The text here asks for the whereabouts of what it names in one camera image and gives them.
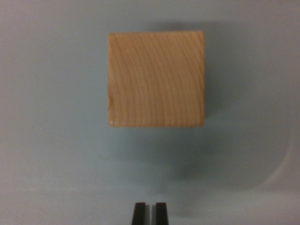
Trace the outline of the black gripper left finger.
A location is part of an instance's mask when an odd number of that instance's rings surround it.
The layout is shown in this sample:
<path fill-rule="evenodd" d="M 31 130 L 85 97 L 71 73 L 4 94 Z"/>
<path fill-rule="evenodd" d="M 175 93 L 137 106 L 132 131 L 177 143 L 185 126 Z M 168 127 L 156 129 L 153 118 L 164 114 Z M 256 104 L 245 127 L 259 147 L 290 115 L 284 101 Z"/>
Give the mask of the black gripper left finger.
<path fill-rule="evenodd" d="M 150 206 L 145 202 L 135 204 L 132 225 L 150 225 Z"/>

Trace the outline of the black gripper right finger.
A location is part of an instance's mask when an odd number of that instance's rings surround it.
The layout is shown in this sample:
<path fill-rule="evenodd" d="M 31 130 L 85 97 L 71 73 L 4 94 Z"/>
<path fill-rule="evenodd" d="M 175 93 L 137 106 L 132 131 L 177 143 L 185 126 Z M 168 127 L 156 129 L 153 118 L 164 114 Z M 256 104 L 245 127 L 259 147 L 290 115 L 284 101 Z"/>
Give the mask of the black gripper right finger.
<path fill-rule="evenodd" d="M 167 205 L 165 202 L 157 202 L 151 208 L 152 225 L 169 225 Z"/>

